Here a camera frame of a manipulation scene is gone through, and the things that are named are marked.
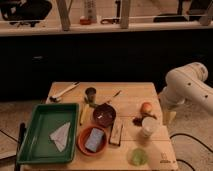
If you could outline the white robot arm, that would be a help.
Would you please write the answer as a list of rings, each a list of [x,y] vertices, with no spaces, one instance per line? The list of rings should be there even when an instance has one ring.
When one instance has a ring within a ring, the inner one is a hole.
[[[165,77],[166,86],[159,93],[163,124],[168,125],[176,116],[174,109],[190,100],[213,115],[213,88],[205,84],[206,66],[193,62],[170,70]]]

